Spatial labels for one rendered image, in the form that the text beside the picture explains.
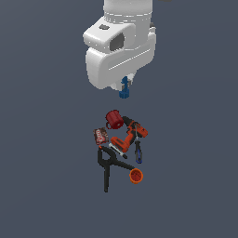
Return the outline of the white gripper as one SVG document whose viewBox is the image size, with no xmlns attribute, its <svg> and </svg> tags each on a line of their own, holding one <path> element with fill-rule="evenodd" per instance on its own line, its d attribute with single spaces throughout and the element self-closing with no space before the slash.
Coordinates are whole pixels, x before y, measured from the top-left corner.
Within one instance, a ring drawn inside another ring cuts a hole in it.
<svg viewBox="0 0 238 238">
<path fill-rule="evenodd" d="M 135 75 L 135 73 L 130 73 L 127 75 L 127 86 L 132 85 Z M 117 91 L 122 91 L 125 88 L 125 84 L 122 81 L 117 81 L 111 84 L 111 88 Z"/>
</svg>

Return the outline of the red mug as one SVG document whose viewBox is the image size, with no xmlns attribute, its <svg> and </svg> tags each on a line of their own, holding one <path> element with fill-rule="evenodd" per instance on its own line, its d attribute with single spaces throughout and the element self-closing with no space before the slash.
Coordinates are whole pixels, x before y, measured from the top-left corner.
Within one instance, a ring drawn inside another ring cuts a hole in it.
<svg viewBox="0 0 238 238">
<path fill-rule="evenodd" d="M 118 110 L 112 110 L 105 116 L 108 129 L 118 129 L 124 124 L 124 120 Z"/>
</svg>

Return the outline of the orange and black power drill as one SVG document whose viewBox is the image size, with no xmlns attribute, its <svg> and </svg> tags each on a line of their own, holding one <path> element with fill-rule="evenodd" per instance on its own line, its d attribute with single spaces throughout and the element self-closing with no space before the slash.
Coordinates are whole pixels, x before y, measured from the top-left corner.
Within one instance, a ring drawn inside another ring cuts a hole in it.
<svg viewBox="0 0 238 238">
<path fill-rule="evenodd" d="M 117 137 L 112 137 L 111 143 L 121 152 L 127 152 L 136 137 L 145 138 L 148 135 L 148 131 L 138 122 L 135 122 L 133 119 L 130 119 L 127 116 L 123 116 L 123 120 L 127 126 L 127 137 L 124 140 L 121 140 Z"/>
</svg>

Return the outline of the red and white box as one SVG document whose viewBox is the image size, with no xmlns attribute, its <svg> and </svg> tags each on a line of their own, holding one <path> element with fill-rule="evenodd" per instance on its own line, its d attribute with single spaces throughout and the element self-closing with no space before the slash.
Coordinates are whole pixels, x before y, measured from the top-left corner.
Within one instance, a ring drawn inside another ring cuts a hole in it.
<svg viewBox="0 0 238 238">
<path fill-rule="evenodd" d="M 107 143 L 109 141 L 107 131 L 104 127 L 94 129 L 93 134 L 94 134 L 95 142 L 96 142 L 97 145 Z"/>
</svg>

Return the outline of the white and black marker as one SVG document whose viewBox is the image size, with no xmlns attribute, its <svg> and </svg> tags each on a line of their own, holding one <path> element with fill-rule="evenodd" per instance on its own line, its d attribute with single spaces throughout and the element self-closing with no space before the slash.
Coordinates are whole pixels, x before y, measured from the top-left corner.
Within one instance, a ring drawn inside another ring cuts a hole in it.
<svg viewBox="0 0 238 238">
<path fill-rule="evenodd" d="M 109 143 L 109 147 L 114 150 L 115 152 L 117 152 L 120 156 L 122 156 L 123 158 L 127 159 L 127 155 L 122 152 L 121 150 L 119 150 L 115 145 L 113 145 L 112 143 Z"/>
</svg>

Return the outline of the large black spring clamp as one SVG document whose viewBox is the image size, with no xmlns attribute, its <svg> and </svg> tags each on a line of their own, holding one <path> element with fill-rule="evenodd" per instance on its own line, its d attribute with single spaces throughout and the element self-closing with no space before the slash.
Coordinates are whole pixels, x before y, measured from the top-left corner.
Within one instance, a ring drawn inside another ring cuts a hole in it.
<svg viewBox="0 0 238 238">
<path fill-rule="evenodd" d="M 110 158 L 105 160 L 102 156 L 102 153 L 106 152 Z M 117 165 L 125 169 L 132 170 L 134 166 L 126 164 L 122 161 L 119 161 L 116 157 L 115 152 L 112 149 L 109 149 L 104 146 L 99 146 L 98 149 L 98 163 L 104 168 L 104 191 L 107 192 L 109 188 L 109 177 L 110 177 L 110 166 Z"/>
</svg>

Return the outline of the small orange cup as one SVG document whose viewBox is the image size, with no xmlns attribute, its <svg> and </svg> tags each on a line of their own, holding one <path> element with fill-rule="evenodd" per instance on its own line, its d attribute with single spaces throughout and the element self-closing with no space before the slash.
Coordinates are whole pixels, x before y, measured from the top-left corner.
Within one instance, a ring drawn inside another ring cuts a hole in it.
<svg viewBox="0 0 238 238">
<path fill-rule="evenodd" d="M 138 168 L 133 168 L 129 173 L 129 177 L 133 184 L 138 184 L 143 180 L 143 174 Z"/>
</svg>

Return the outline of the blue handled screwdriver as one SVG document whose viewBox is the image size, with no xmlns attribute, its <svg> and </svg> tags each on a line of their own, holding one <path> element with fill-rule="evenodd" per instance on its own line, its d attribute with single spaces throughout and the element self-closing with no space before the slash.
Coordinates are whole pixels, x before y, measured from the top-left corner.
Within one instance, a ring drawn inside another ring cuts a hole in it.
<svg viewBox="0 0 238 238">
<path fill-rule="evenodd" d="M 136 128 L 136 140 L 135 140 L 135 146 L 136 146 L 136 149 L 135 149 L 136 162 L 137 162 L 138 164 L 141 164 L 141 163 L 142 163 L 142 151 L 141 151 L 141 148 L 140 148 L 140 141 L 139 141 L 137 126 L 135 126 L 135 128 Z"/>
</svg>

